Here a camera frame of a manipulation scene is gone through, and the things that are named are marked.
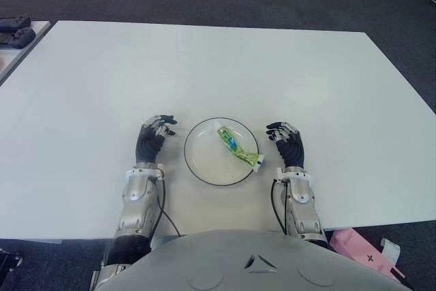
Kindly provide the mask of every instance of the robot finger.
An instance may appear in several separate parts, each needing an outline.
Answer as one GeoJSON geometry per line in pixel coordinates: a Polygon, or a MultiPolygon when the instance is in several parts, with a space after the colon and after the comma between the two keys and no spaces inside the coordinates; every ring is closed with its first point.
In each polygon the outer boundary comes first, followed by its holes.
{"type": "Polygon", "coordinates": [[[161,125],[156,130],[157,136],[173,136],[176,132],[172,131],[165,123],[161,123],[161,125]]]}
{"type": "Polygon", "coordinates": [[[144,126],[151,126],[153,130],[156,130],[162,123],[176,124],[177,121],[174,120],[174,116],[170,115],[155,115],[148,119],[144,126]]]}
{"type": "Polygon", "coordinates": [[[286,130],[286,129],[269,129],[268,131],[266,131],[267,134],[272,134],[272,133],[276,133],[279,134],[280,136],[282,136],[282,138],[284,140],[289,140],[290,138],[290,133],[286,130]]]}
{"type": "Polygon", "coordinates": [[[284,129],[288,134],[298,133],[298,130],[288,122],[275,122],[266,126],[267,129],[284,129]]]}
{"type": "Polygon", "coordinates": [[[268,138],[274,142],[283,140],[283,135],[280,134],[277,129],[268,130],[266,133],[268,134],[268,138]]]}

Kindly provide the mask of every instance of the white table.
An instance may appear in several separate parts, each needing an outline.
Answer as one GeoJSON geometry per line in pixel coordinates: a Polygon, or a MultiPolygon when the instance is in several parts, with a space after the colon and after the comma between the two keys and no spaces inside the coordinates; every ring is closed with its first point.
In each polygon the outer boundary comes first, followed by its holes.
{"type": "Polygon", "coordinates": [[[23,49],[1,49],[0,48],[0,81],[6,76],[13,66],[22,59],[50,27],[50,22],[36,21],[31,23],[31,28],[35,31],[35,39],[23,49]]]}
{"type": "Polygon", "coordinates": [[[435,219],[435,114],[366,34],[58,22],[0,88],[0,238],[112,237],[153,114],[180,122],[158,161],[182,233],[277,230],[264,126],[280,120],[302,133],[325,228],[435,219]],[[190,173],[183,143],[209,117],[251,129],[259,174],[190,173]]]}

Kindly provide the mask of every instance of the white label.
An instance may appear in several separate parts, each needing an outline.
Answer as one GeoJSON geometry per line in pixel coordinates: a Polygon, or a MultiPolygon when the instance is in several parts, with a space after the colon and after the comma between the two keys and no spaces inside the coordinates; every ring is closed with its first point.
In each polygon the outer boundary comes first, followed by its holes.
{"type": "Polygon", "coordinates": [[[400,246],[385,238],[381,240],[380,245],[383,247],[381,254],[395,266],[400,256],[400,246]]]}

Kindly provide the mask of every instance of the pink box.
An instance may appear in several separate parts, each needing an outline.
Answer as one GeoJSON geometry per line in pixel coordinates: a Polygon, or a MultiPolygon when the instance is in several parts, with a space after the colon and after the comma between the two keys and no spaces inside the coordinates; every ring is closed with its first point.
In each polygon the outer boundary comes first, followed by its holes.
{"type": "Polygon", "coordinates": [[[394,269],[403,279],[405,278],[402,272],[352,228],[336,230],[330,240],[330,245],[338,254],[364,264],[395,281],[399,282],[390,272],[391,269],[394,269]]]}

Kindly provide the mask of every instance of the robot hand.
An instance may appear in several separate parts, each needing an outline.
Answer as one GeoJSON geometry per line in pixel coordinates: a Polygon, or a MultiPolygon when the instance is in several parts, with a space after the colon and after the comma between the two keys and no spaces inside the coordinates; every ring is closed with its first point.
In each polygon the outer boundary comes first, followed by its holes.
{"type": "Polygon", "coordinates": [[[172,115],[155,115],[142,125],[136,142],[136,163],[156,162],[156,155],[164,145],[165,136],[175,135],[166,123],[177,122],[172,115]]]}
{"type": "Polygon", "coordinates": [[[315,211],[315,196],[311,189],[312,178],[304,170],[305,150],[300,132],[286,122],[267,125],[268,137],[277,145],[285,168],[277,169],[277,179],[271,188],[271,200],[276,182],[285,188],[283,198],[285,206],[285,226],[273,208],[285,234],[327,246],[326,236],[322,230],[320,219],[315,211]]]}
{"type": "Polygon", "coordinates": [[[276,122],[266,126],[268,137],[274,141],[285,161],[285,167],[303,168],[305,150],[302,146],[300,132],[286,122],[276,122]]]}

